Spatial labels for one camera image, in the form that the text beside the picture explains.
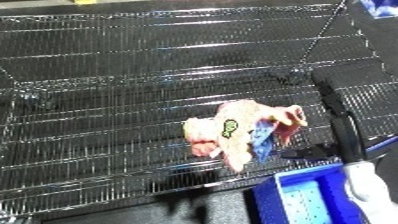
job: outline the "blue plastic bin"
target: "blue plastic bin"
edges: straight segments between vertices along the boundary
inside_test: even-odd
[[[342,165],[275,174],[253,188],[263,224],[361,224],[344,190]]]

